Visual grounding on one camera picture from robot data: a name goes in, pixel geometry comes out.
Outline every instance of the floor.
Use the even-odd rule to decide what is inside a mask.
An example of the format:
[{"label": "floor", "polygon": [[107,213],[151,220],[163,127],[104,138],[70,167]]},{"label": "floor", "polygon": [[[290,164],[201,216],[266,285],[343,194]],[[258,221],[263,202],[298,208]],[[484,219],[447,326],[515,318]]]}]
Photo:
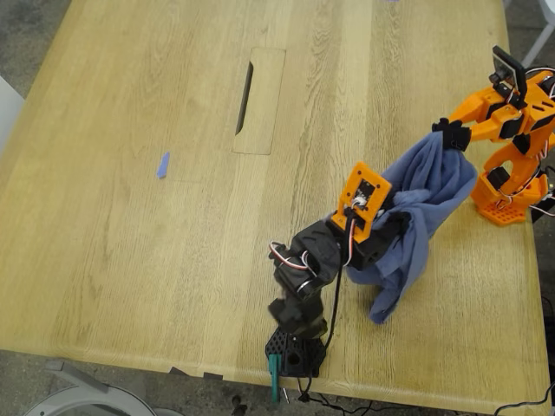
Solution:
[{"label": "floor", "polygon": [[[2,0],[0,2],[0,75],[23,97],[27,95],[40,68],[49,44],[69,5],[69,0]],[[535,0],[513,0],[506,13],[511,51],[522,59],[545,25]],[[555,36],[544,46],[538,63],[555,65]],[[555,155],[550,157],[555,162]],[[543,217],[534,225],[539,276],[542,293],[555,303],[555,222]],[[43,371],[45,359],[28,354],[0,351],[0,416],[18,416],[37,400],[63,386]],[[118,367],[75,363],[100,381],[124,387],[137,393],[154,407],[167,407],[184,415],[209,416],[232,413],[232,397],[242,396],[249,414],[259,416],[338,415],[318,404],[300,403],[297,392],[289,391],[291,403],[279,406],[270,403],[267,387],[249,386],[219,380],[194,379],[187,376],[157,374]],[[330,396],[332,402],[354,409],[366,406],[363,400]],[[376,402],[374,408],[387,406]],[[404,408],[382,412],[384,416],[454,415],[440,409]]]}]

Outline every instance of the wooden table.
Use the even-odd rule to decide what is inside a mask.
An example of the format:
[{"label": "wooden table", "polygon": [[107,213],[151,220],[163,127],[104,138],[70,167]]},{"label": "wooden table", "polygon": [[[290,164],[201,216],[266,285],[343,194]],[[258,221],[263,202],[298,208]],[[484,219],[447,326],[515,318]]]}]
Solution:
[{"label": "wooden table", "polygon": [[[74,0],[0,160],[0,348],[269,384],[268,241],[485,87],[495,43],[494,0]],[[344,283],[315,391],[482,413],[543,395],[530,224],[465,202],[384,325],[377,289]]]}]

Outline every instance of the table surface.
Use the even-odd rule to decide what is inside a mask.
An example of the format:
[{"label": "table surface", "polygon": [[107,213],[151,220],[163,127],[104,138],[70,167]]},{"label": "table surface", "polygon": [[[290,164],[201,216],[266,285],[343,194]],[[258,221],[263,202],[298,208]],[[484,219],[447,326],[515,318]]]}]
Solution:
[{"label": "table surface", "polygon": [[[74,0],[0,160],[0,348],[269,384],[268,241],[485,87],[496,43],[495,0]],[[482,413],[543,395],[529,223],[463,203],[383,325],[377,288],[343,283],[315,391]]]}]

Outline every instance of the teal clip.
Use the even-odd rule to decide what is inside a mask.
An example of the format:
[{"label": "teal clip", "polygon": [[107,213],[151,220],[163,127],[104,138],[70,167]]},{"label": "teal clip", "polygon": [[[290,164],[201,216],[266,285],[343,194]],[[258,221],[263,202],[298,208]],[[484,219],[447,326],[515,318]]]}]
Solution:
[{"label": "teal clip", "polygon": [[271,401],[279,402],[279,369],[281,368],[281,354],[270,354],[268,357],[268,370],[271,375]]}]

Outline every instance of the blue towel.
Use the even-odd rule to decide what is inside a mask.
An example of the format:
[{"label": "blue towel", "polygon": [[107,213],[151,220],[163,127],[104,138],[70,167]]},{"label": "blue towel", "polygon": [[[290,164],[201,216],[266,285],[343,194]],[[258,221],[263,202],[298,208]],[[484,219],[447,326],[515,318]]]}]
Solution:
[{"label": "blue towel", "polygon": [[409,213],[411,219],[407,231],[393,241],[380,260],[365,270],[347,268],[353,282],[382,286],[369,311],[375,323],[388,319],[401,296],[424,271],[428,240],[470,194],[477,177],[462,152],[443,149],[441,131],[425,136],[382,176],[396,193],[393,207],[372,224],[372,229],[379,230],[396,211]]}]

